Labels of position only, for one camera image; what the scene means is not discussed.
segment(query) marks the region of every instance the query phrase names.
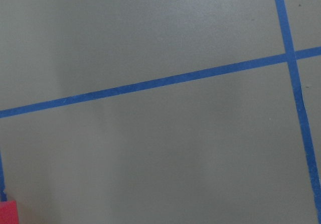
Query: pink block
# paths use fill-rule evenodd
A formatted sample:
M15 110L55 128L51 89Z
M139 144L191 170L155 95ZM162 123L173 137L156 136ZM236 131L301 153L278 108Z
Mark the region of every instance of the pink block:
M14 200L0 202L0 224L19 224L17 204Z

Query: red block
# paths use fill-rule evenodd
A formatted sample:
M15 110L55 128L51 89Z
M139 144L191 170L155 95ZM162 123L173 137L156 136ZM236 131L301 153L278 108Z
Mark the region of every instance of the red block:
M0 202L0 224L19 224L17 204L14 200Z

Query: blue tape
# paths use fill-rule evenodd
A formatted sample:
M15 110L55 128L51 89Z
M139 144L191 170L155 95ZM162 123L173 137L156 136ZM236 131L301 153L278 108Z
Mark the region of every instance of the blue tape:
M298 51L295 54L293 40L291 36L290 24L288 21L286 6L284 0L275 0L277 13L279 17L283 43L285 48L285 54L287 57L287 64L291 78L291 84L296 104L296 110L298 119L300 122L301 134L305 149L305 156L307 161L307 166L310 175L310 181L314 194L314 202L317 211L318 222L321 223L321 185L315 160L315 154L313 149L313 142L311 137L311 131L309 126L309 121L307 118L307 113L304 107L301 81L299 76L299 71L296 62L296 55L300 57L312 56L319 53L319 48Z
M4 176L4 170L2 168L2 159L1 159L1 152L0 152L0 201L7 201L5 188L6 188L5 176Z
M310 48L310 49L296 51L295 55L296 55L297 59L320 56L321 55L321 47L314 47L314 48Z
M281 54L281 55L264 57L264 58L259 58L255 60L250 60L250 61L233 63L225 66L213 67L205 70L184 73L176 76L164 77L164 78L159 78L159 79L150 80L146 82L139 82L131 85L120 86L120 87L110 88L106 90L60 98L52 101L40 102L40 103L35 103L35 104L26 105L22 107L5 109L0 111L0 118L6 118L14 115L21 115L21 114L40 111L48 108L54 108L54 107L59 107L59 106L64 106L64 105L69 105L69 104L74 104L79 102L91 101L99 98L111 97L111 96L116 96L116 95L130 93L130 92L142 91L142 90L151 89L155 87L187 82L187 81L192 81L192 80L206 78L206 77L213 77L213 76L222 75L226 73L238 72L238 71L243 71L247 69L282 63L285 61L286 61L285 54Z

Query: gray floor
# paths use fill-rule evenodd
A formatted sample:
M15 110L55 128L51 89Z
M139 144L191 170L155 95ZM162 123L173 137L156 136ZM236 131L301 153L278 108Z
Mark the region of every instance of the gray floor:
M284 53L274 0L0 0L0 109ZM286 0L296 50L320 0ZM321 57L299 71L321 166ZM21 224L317 223L285 63L0 120Z

